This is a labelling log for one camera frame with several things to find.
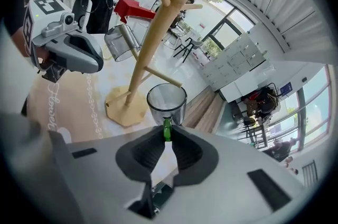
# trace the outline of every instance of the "wooden floor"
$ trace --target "wooden floor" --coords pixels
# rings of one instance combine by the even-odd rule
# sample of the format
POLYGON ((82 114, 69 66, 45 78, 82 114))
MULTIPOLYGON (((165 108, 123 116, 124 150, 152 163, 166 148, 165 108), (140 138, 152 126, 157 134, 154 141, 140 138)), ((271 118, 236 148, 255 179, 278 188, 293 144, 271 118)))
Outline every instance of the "wooden floor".
POLYGON ((182 125, 202 132, 213 133, 219 124, 223 105, 224 101, 220 95, 214 92, 211 87, 207 87, 186 105, 182 125))

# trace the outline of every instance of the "camera lens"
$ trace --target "camera lens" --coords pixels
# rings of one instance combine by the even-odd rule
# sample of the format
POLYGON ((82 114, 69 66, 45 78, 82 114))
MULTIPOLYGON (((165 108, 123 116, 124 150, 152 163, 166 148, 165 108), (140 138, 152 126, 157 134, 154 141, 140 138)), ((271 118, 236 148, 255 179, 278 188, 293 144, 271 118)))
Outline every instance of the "camera lens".
POLYGON ((72 24, 72 23, 73 23, 73 17, 72 17, 71 15, 67 16, 67 17, 65 18, 65 23, 66 23, 67 25, 72 24))

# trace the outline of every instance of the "red table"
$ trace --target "red table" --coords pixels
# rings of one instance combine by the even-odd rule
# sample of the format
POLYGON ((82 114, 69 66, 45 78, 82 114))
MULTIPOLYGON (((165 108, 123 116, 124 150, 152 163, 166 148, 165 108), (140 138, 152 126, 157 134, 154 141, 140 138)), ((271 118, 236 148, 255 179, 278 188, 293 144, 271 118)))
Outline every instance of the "red table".
POLYGON ((140 7, 139 2, 134 0, 119 0, 115 6, 114 12, 121 17, 123 23, 127 23, 126 16, 137 16, 153 19, 155 12, 140 7))

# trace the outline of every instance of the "wooden base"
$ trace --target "wooden base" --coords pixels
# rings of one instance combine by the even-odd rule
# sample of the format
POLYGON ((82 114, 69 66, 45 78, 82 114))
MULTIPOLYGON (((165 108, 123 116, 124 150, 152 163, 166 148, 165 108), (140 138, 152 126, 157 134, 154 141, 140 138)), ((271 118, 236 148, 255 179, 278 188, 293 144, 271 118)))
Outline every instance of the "wooden base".
MULTIPOLYGON (((128 91, 129 86, 122 86, 114 88, 106 97, 105 104, 112 99, 124 94, 128 91)), ((117 122, 118 124, 127 127, 135 124, 139 124, 143 121, 143 118, 148 110, 148 104, 145 96, 142 96, 138 91, 135 93, 133 102, 128 106, 125 105, 126 98, 123 97, 118 101, 109 103, 109 107, 106 106, 106 113, 109 119, 117 122)))

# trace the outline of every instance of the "robotic arm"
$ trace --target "robotic arm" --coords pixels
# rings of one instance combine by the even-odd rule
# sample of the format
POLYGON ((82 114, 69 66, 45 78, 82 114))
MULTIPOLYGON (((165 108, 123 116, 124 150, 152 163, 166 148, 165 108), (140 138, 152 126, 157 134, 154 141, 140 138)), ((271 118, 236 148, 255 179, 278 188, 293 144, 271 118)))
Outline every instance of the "robotic arm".
POLYGON ((102 50, 96 39, 81 30, 74 14, 60 0, 30 0, 24 19, 25 47, 43 78, 57 82, 66 70, 95 73, 103 67, 102 50), (36 48, 50 56, 39 63, 36 48))

